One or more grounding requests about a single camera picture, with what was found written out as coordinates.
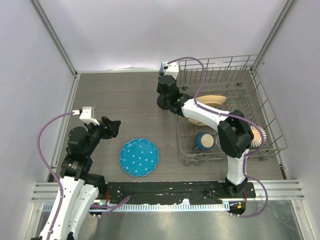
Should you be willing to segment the phone with light blue case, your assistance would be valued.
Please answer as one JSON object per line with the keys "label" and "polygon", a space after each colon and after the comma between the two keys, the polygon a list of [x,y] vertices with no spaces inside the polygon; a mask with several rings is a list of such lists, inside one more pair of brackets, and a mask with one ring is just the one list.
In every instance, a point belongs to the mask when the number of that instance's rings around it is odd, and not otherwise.
{"label": "phone with light blue case", "polygon": [[165,61],[163,61],[162,63],[161,63],[161,65],[160,65],[160,69],[159,69],[159,74],[161,75],[161,74],[164,74],[165,72],[166,72],[166,62]]}

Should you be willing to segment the black phone stand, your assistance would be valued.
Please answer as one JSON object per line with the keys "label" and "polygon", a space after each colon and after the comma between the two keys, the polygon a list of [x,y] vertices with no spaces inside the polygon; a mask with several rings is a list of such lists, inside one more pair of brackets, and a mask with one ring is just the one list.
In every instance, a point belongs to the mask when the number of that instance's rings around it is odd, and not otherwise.
{"label": "black phone stand", "polygon": [[163,110],[168,110],[167,104],[167,95],[169,94],[169,85],[172,83],[172,76],[169,75],[161,75],[158,77],[157,81],[157,93],[159,96],[157,97],[157,105],[159,108]]}

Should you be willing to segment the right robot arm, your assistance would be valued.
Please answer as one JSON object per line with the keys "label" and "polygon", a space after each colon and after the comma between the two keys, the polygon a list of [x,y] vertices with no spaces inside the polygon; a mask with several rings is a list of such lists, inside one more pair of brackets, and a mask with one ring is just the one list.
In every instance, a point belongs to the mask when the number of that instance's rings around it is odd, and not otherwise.
{"label": "right robot arm", "polygon": [[158,78],[158,106],[183,118],[195,119],[218,133],[220,147],[227,156],[226,194],[236,198],[248,182],[244,173],[245,157],[254,139],[248,120],[239,110],[219,110],[180,93],[177,81],[170,75]]}

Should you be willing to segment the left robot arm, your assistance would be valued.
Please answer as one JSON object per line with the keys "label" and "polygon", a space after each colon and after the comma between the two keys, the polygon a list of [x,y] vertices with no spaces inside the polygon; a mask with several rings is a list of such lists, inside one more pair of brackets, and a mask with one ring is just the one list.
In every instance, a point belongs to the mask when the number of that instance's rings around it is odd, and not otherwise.
{"label": "left robot arm", "polygon": [[91,155],[101,140],[117,137],[120,120],[106,116],[94,123],[86,123],[70,130],[67,154],[59,175],[52,174],[58,183],[57,195],[37,239],[76,240],[80,228],[94,200],[102,199],[107,192],[104,176],[91,174]]}

